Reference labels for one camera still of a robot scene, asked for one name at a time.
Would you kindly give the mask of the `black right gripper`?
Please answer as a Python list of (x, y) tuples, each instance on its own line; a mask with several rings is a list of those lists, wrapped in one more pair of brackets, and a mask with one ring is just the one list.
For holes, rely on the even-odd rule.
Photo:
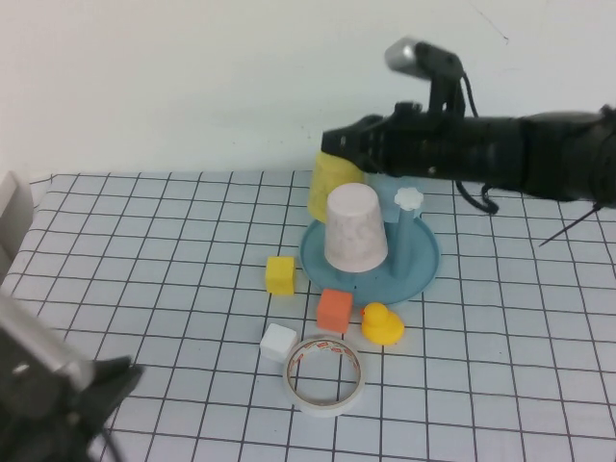
[(351, 162), (369, 174), (433, 177), (453, 181), (520, 186), (525, 177), (523, 124), (512, 117), (463, 117), (398, 110), (384, 119), (382, 163), (356, 144), (382, 117), (362, 117), (326, 130), (322, 152)]

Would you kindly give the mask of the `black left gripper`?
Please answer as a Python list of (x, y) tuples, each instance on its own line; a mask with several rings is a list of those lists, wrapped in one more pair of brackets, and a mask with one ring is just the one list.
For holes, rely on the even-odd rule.
[(93, 362), (80, 395), (9, 336), (1, 338), (1, 459), (90, 461), (89, 445), (137, 387), (143, 368), (122, 356)]

